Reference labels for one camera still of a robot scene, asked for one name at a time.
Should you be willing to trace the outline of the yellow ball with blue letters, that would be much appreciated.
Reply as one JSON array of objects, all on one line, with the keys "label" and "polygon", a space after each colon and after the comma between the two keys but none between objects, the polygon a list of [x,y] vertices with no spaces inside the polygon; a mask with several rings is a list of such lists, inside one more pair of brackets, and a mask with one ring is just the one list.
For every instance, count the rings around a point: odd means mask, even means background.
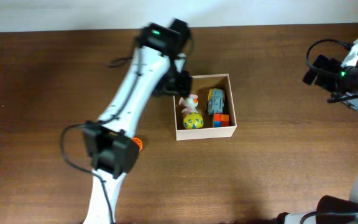
[{"label": "yellow ball with blue letters", "polygon": [[185,129],[200,129],[203,125],[203,117],[199,113],[188,113],[183,118],[183,126]]}]

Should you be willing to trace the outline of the orange ribbed round toy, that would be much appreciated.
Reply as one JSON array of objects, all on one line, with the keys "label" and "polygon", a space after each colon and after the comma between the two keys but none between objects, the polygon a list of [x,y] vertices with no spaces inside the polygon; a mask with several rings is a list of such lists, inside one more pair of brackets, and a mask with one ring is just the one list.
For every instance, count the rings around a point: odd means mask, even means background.
[{"label": "orange ribbed round toy", "polygon": [[143,142],[141,141],[141,139],[134,137],[132,138],[132,140],[137,144],[137,146],[139,147],[139,151],[141,152],[143,150]]}]

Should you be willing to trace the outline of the multicoloured puzzle cube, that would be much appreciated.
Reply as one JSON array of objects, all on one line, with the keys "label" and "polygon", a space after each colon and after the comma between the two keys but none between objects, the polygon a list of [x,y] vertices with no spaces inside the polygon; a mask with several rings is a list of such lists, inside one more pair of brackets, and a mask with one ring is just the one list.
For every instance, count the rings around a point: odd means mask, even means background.
[{"label": "multicoloured puzzle cube", "polygon": [[214,114],[213,127],[221,128],[230,126],[230,116],[228,114]]}]

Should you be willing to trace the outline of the white duck toy pink hat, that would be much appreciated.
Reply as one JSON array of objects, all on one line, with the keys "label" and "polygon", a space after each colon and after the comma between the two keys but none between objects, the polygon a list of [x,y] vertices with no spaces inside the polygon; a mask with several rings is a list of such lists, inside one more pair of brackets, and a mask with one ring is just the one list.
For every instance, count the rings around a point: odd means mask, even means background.
[{"label": "white duck toy pink hat", "polygon": [[189,113],[198,113],[198,95],[190,94],[187,98],[181,97],[179,99],[179,105],[183,107],[181,113],[186,116]]}]

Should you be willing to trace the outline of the grey and yellow toy truck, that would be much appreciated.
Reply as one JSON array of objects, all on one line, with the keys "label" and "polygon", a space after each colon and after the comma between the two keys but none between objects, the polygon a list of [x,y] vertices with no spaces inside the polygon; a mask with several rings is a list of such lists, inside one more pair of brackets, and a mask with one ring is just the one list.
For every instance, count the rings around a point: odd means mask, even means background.
[{"label": "grey and yellow toy truck", "polygon": [[225,92],[219,88],[208,91],[206,111],[208,114],[223,114],[225,103]]}]

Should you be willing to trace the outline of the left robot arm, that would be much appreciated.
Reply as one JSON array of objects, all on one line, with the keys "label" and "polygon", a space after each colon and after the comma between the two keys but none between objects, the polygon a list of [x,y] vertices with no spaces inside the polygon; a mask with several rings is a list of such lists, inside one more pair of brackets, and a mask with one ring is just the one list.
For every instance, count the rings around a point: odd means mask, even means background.
[{"label": "left robot arm", "polygon": [[133,137],[149,98],[190,94],[192,78],[183,68],[183,49],[191,39],[188,24],[179,19],[169,27],[145,26],[135,38],[131,65],[112,102],[97,121],[84,124],[94,176],[85,223],[115,223],[121,185],[139,156]]}]

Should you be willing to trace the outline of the white cardboard box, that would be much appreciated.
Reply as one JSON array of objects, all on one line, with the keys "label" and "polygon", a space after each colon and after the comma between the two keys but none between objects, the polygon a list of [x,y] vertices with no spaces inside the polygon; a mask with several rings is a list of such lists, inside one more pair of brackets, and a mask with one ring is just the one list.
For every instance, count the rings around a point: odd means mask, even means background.
[{"label": "white cardboard box", "polygon": [[[229,126],[213,127],[212,117],[207,115],[205,109],[208,102],[208,91],[212,88],[219,88],[225,92],[224,114],[229,115]],[[204,126],[201,129],[185,129],[179,105],[179,97],[173,97],[173,109],[175,114],[175,134],[176,140],[193,140],[193,139],[211,139],[211,138],[229,138],[234,134],[237,128],[236,112],[232,98],[232,89],[229,74],[215,75],[195,75],[193,76],[193,84],[191,94],[198,95],[199,106],[198,111],[204,118]]]}]

